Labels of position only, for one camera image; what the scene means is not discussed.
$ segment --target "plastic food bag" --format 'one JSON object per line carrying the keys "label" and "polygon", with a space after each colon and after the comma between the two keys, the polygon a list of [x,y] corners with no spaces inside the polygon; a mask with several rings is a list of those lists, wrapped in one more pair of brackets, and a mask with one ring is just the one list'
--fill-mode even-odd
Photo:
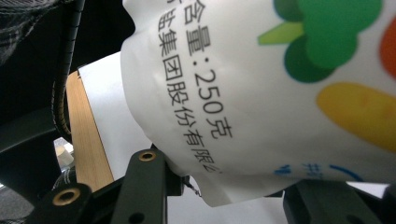
{"label": "plastic food bag", "polygon": [[124,0],[128,106],[209,205],[396,182],[393,0]]}

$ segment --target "broccoli illustration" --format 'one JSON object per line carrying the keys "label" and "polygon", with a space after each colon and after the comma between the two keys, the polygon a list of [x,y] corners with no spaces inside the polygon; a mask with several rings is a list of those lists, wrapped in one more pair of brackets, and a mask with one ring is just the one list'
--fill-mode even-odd
{"label": "broccoli illustration", "polygon": [[358,45],[359,32],[378,17],[381,0],[274,0],[285,20],[259,36],[260,45],[290,43],[285,66],[291,77],[318,82],[348,62]]}

